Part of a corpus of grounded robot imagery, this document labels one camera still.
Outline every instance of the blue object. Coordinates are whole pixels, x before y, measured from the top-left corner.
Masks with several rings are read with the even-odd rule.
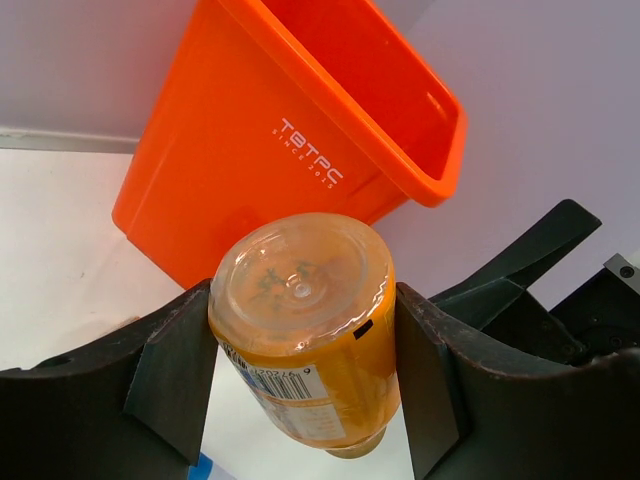
[[[189,480],[207,480],[213,470],[213,461],[204,453],[200,453],[198,466],[189,469]]]

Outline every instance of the screw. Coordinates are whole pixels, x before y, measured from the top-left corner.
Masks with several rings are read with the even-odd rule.
[[[633,269],[633,267],[622,267],[620,269],[620,276],[622,278],[631,278],[635,275],[635,270]]]

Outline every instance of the orange bin rim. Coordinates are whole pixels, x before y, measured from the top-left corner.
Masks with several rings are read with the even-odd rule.
[[[403,151],[364,108],[321,65],[261,0],[218,0],[221,5],[269,52],[274,61],[312,98],[325,114],[369,156],[372,162],[408,197],[427,206],[436,206],[453,195],[460,171],[467,117],[453,94],[437,79],[431,68],[402,38],[389,20],[370,0],[360,8],[370,9],[394,41],[412,61],[419,63],[455,104],[457,119],[448,156],[439,178],[428,175]]]

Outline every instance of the white wall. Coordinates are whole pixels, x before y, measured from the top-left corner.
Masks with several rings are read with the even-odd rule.
[[[459,96],[470,129],[457,196],[378,225],[400,278],[425,294],[457,283],[567,197],[604,226],[536,286],[547,304],[638,248],[638,18],[632,0],[429,8],[409,38]]]
[[[432,0],[377,1],[408,31]],[[132,151],[195,2],[0,0],[0,147]]]

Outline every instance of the orange plastic bin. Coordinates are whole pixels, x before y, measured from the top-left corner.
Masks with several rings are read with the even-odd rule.
[[[296,213],[453,194],[466,117],[368,0],[200,0],[113,211],[180,285]]]

